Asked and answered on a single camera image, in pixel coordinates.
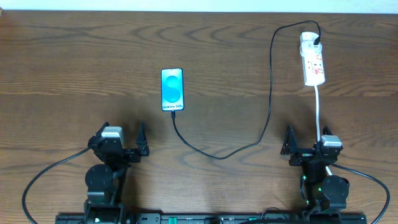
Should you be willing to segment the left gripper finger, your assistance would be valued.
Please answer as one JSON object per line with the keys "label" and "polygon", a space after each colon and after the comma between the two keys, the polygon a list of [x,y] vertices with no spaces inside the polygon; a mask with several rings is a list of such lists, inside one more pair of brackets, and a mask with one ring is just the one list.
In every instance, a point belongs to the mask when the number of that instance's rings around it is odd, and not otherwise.
{"label": "left gripper finger", "polygon": [[147,139],[145,135],[145,127],[144,124],[141,123],[139,125],[139,132],[136,139],[136,144],[140,150],[148,150],[149,147],[147,145]]}
{"label": "left gripper finger", "polygon": [[109,126],[109,123],[105,122],[104,125],[102,125],[102,127],[100,127],[100,129],[92,137],[90,137],[90,139],[88,141],[88,146],[94,146],[94,145],[97,145],[99,142],[101,142],[101,140],[103,138],[102,132],[108,126]]}

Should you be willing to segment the blue Galaxy smartphone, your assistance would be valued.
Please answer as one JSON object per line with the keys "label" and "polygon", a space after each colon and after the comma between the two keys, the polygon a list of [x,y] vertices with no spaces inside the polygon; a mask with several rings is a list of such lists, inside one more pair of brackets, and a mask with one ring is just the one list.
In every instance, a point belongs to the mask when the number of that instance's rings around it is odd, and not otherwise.
{"label": "blue Galaxy smartphone", "polygon": [[183,70],[166,68],[161,70],[162,111],[180,111],[184,105]]}

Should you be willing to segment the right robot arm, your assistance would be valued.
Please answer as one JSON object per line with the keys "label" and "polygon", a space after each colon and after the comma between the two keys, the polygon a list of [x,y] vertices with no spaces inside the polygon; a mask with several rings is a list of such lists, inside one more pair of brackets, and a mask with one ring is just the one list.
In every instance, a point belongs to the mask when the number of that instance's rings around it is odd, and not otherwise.
{"label": "right robot arm", "polygon": [[287,128],[280,153],[290,156],[290,166],[302,168],[300,193],[307,207],[299,216],[306,223],[343,222],[341,211],[346,208],[349,181],[326,170],[342,150],[342,142],[328,127],[323,128],[320,140],[311,148],[298,147],[293,128]]}

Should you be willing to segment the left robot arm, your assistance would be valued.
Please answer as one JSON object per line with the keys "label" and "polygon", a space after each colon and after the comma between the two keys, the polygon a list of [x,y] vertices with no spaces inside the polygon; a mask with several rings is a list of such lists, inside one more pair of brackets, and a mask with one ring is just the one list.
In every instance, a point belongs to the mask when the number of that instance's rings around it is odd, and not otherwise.
{"label": "left robot arm", "polygon": [[121,196],[131,164],[139,163],[150,153],[142,123],[136,145],[136,148],[125,148],[123,129],[110,126],[108,122],[89,139],[88,147],[101,163],[91,167],[85,175],[88,198],[82,223],[122,224],[134,220],[121,204]]}

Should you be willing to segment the white charger adapter plug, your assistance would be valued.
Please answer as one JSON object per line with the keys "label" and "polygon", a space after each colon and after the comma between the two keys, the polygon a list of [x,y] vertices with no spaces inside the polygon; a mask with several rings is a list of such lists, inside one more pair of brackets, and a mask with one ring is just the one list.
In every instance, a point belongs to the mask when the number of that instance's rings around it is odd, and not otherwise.
{"label": "white charger adapter plug", "polygon": [[302,32],[300,35],[300,54],[306,56],[308,54],[320,54],[322,52],[322,44],[320,36],[314,32]]}

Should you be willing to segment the white power strip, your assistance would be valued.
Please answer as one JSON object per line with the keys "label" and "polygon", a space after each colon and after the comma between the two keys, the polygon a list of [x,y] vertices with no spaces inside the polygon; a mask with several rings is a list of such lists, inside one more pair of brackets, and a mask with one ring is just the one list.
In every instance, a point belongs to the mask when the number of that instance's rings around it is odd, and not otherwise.
{"label": "white power strip", "polygon": [[325,82],[325,70],[321,52],[300,48],[303,65],[303,79],[306,86],[318,86]]}

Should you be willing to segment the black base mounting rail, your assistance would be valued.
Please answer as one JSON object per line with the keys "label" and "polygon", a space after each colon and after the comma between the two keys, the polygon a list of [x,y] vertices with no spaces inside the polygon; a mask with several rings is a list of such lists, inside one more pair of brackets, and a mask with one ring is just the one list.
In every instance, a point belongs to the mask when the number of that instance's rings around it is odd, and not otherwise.
{"label": "black base mounting rail", "polygon": [[161,215],[137,213],[128,215],[126,224],[264,224],[264,223],[366,223],[364,215],[315,215],[309,219],[297,215],[266,213],[264,215]]}

